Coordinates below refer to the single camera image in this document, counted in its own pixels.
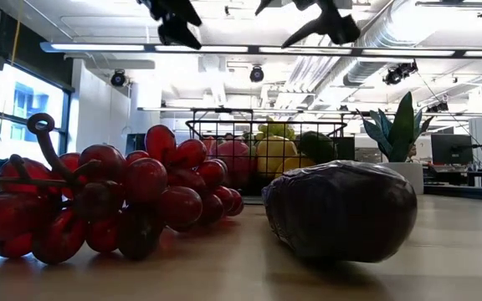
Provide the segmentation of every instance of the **desk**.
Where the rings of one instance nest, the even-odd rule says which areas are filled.
[[[271,234],[262,207],[205,237],[165,232],[143,263],[86,246],[68,263],[0,258],[0,300],[482,300],[482,201],[421,196],[416,227],[383,263],[309,268]]]

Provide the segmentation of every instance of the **grape bunch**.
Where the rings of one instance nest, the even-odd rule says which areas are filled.
[[[244,209],[242,197],[222,186],[226,165],[206,161],[206,146],[176,146],[172,131],[155,125],[146,151],[124,157],[110,145],[57,156],[49,138],[51,116],[28,120],[51,165],[12,155],[0,177],[0,256],[32,253],[58,264],[86,242],[98,253],[119,250],[130,260],[153,253],[165,227],[190,232]]]

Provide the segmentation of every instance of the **white planter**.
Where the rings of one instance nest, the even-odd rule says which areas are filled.
[[[410,162],[388,162],[381,163],[385,166],[407,179],[417,195],[423,194],[423,167],[420,163]]]

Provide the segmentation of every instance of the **red grape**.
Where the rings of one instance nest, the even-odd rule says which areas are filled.
[[[154,125],[146,132],[145,147],[152,159],[168,166],[176,151],[176,137],[166,126]]]
[[[206,160],[207,152],[206,146],[200,140],[185,140],[176,148],[172,157],[172,164],[179,168],[199,166]]]
[[[33,234],[33,255],[47,264],[65,262],[83,246],[85,231],[85,221],[73,210],[63,210],[48,227]]]
[[[233,206],[233,195],[232,192],[224,187],[224,186],[219,186],[215,189],[213,192],[215,196],[218,196],[219,199],[221,199],[221,203],[224,206],[224,213],[228,212],[228,210],[232,209]]]
[[[154,252],[165,224],[146,204],[130,204],[120,216],[116,245],[130,260],[143,260]]]
[[[114,216],[124,204],[124,188],[113,181],[87,183],[75,196],[75,213],[86,221]]]
[[[202,214],[202,200],[191,188],[170,186],[161,194],[157,209],[168,226],[185,227]]]
[[[223,184],[226,171],[223,166],[216,161],[205,161],[198,168],[197,172],[200,174],[206,186],[210,189]]]
[[[206,190],[206,182],[193,170],[171,169],[168,171],[169,186],[184,186],[201,193]]]
[[[98,253],[110,253],[116,250],[116,234],[120,214],[98,222],[92,222],[87,227],[86,242]]]
[[[230,189],[230,192],[232,192],[233,205],[232,205],[232,208],[226,212],[226,215],[229,217],[234,217],[239,213],[241,213],[241,212],[238,212],[237,214],[234,214],[243,205],[243,198],[241,197],[239,192],[236,191],[235,189]]]
[[[179,233],[185,233],[185,232],[189,232],[191,231],[193,228],[194,228],[195,224],[191,224],[191,225],[188,225],[188,226],[168,226],[170,227],[172,230],[176,231],[176,232],[179,232]]]
[[[241,212],[243,212],[243,209],[244,209],[244,202],[241,202],[241,206],[239,206],[235,211],[230,211],[228,213],[228,216],[229,217],[235,217],[235,216],[241,214]]]
[[[167,170],[160,161],[139,159],[128,166],[125,188],[128,202],[153,202],[167,187]]]
[[[228,174],[228,166],[226,165],[226,163],[224,163],[224,161],[222,161],[221,159],[218,159],[218,158],[211,159],[210,161],[215,161],[218,164],[220,164],[223,167],[224,172],[226,172]]]
[[[101,165],[95,171],[86,175],[91,181],[112,180],[120,182],[126,174],[126,159],[113,146],[110,145],[91,145],[87,147],[79,156],[79,166],[91,161],[101,161]]]
[[[32,179],[39,179],[39,180],[49,180],[51,179],[51,173],[44,164],[28,159],[23,158],[23,167],[27,170],[29,176]],[[18,171],[14,168],[13,164],[10,161],[5,162],[3,166],[1,166],[1,176],[11,176],[11,177],[19,177]],[[27,185],[27,184],[0,184],[1,190],[6,192],[30,192],[38,194],[38,188],[35,185]],[[51,187],[50,191],[54,190],[57,191],[56,188]]]
[[[202,197],[202,214],[198,218],[198,224],[208,226],[218,222],[224,214],[224,207],[221,199],[213,194],[207,194]]]
[[[78,167],[79,167],[79,153],[67,153],[64,155],[61,155],[59,159],[63,162],[63,164],[72,172],[74,172]],[[51,177],[55,180],[62,180],[62,176],[60,176],[58,173],[51,171]],[[80,176],[79,180],[82,183],[86,182],[86,178],[84,176]],[[74,198],[74,193],[72,192],[71,189],[69,188],[63,188],[62,192],[64,196],[68,197],[69,199]]]
[[[56,204],[30,193],[0,191],[0,240],[15,238],[49,223]]]
[[[25,233],[6,241],[0,241],[0,256],[4,258],[20,258],[31,253],[33,247],[32,237],[31,233]]]
[[[128,156],[126,156],[127,165],[130,165],[131,163],[142,158],[150,158],[150,156],[148,155],[147,152],[143,150],[135,150],[131,152]]]

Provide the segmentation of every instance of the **grape stem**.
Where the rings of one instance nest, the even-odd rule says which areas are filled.
[[[27,172],[27,169],[23,165],[25,163],[25,161],[23,160],[23,158],[21,156],[16,155],[16,154],[11,155],[10,158],[8,158],[8,161],[10,162],[10,164],[13,165],[14,169],[16,169],[20,178],[22,178],[22,179],[30,179],[31,178],[31,176]]]
[[[68,187],[70,184],[61,180],[39,180],[39,179],[22,179],[13,176],[0,177],[0,183],[24,184],[35,186],[53,186],[53,187]]]
[[[72,171],[70,171],[70,169],[68,169],[68,167],[66,167],[60,160],[59,156],[57,156],[54,146],[51,143],[49,132],[55,128],[54,119],[49,114],[37,113],[29,117],[27,128],[31,133],[37,136],[42,154],[53,170],[60,174],[60,176],[71,185],[79,185],[79,182],[77,181],[77,178],[74,177]]]

